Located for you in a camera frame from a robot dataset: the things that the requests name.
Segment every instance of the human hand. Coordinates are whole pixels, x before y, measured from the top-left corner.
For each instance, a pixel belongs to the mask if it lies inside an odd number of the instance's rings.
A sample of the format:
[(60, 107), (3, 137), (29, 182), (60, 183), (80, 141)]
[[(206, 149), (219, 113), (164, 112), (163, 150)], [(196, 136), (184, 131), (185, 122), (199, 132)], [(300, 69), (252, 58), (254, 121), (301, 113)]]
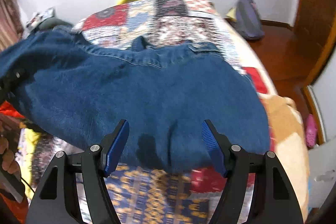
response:
[[(2, 169), (10, 174), (14, 174), (16, 177), (21, 177), (21, 170), (19, 164), (14, 160), (14, 153), (8, 150), (8, 140), (4, 137), (0, 137), (0, 155), (2, 155)], [(5, 189), (4, 185), (0, 181), (0, 189)]]

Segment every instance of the blue gripper pad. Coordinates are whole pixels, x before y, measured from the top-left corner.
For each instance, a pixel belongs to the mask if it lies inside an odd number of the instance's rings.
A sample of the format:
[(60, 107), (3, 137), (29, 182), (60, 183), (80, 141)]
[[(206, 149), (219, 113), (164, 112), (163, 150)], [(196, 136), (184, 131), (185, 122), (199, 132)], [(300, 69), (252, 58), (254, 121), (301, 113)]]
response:
[(113, 144), (110, 150), (106, 154), (106, 166), (104, 169), (104, 174), (109, 176), (117, 168), (121, 153), (124, 150), (128, 136), (129, 136), (129, 123), (124, 120), (124, 124), (114, 138)]
[(208, 150), (209, 156), (212, 160), (212, 164), (216, 172), (220, 173), (223, 177), (226, 174), (227, 170), (224, 165), (224, 154), (217, 143), (214, 134), (210, 130), (208, 124), (204, 121), (202, 123), (202, 138), (205, 142), (205, 146)]

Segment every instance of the denim jeans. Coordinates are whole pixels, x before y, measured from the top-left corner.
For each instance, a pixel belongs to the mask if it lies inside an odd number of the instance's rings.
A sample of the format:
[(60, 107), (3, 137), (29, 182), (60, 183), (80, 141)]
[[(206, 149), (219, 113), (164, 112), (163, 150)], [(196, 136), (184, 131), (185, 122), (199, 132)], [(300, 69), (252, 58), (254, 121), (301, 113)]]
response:
[(0, 53), (0, 77), (16, 68), (29, 77), (10, 103), (72, 145), (100, 143), (128, 120), (120, 162), (129, 165), (167, 172), (210, 165), (201, 137), (205, 119), (247, 151), (269, 148), (268, 119), (254, 87), (209, 42), (155, 48), (138, 37), (119, 50), (55, 28)]

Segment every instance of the yellow cloth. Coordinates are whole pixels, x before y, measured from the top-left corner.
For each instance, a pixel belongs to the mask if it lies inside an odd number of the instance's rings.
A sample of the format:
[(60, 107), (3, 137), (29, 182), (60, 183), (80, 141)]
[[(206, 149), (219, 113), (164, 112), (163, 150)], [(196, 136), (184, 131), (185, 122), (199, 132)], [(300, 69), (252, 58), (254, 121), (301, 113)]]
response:
[[(32, 180), (31, 167), (32, 167), (33, 153), (35, 151), (37, 142), (40, 139), (41, 133), (36, 133), (31, 129), (25, 128), (24, 135), (25, 135), (25, 148), (19, 148), (19, 149), (26, 150), (26, 156), (24, 157), (23, 166), (20, 166), (21, 177), (27, 183), (31, 184), (31, 180)], [(24, 185), (26, 186), (26, 191), (25, 191), (26, 196), (32, 199), (34, 195), (33, 191), (25, 183)]]
[(236, 19), (236, 7), (232, 7), (226, 14), (231, 20), (237, 21)]

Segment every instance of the finger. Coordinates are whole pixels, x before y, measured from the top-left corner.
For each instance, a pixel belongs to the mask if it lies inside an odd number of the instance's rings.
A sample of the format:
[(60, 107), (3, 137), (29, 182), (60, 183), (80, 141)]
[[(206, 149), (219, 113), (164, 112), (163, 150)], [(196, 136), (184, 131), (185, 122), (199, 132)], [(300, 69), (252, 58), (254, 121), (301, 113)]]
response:
[(14, 160), (14, 153), (12, 150), (7, 150), (2, 156), (2, 169), (7, 171), (12, 161)]
[(3, 154), (8, 149), (8, 140), (4, 137), (0, 137), (0, 154)]
[(9, 166), (7, 172), (10, 174), (13, 174), (15, 172), (20, 171), (20, 165), (17, 163), (17, 161), (12, 161), (11, 165)]
[(14, 173), (14, 176), (18, 179), (18, 180), (21, 180), (21, 169), (19, 171), (16, 171)]

